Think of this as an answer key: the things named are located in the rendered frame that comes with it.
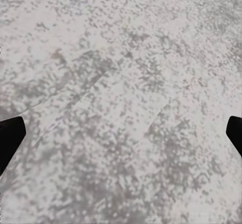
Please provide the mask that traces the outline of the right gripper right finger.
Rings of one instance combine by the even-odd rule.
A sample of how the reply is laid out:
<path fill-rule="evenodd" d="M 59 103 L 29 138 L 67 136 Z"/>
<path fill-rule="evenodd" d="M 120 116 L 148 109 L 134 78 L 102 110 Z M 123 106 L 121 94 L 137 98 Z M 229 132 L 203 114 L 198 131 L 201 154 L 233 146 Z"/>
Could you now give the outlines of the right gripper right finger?
<path fill-rule="evenodd" d="M 231 116 L 227 124 L 226 134 L 242 157 L 242 118 Z"/>

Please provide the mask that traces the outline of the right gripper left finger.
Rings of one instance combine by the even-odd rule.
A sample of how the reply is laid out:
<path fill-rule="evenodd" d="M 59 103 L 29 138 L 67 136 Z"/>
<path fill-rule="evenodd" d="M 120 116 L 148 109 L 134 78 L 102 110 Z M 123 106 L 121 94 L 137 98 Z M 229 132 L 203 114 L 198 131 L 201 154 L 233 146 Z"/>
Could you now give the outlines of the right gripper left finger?
<path fill-rule="evenodd" d="M 0 177 L 26 136 L 23 117 L 0 122 Z"/>

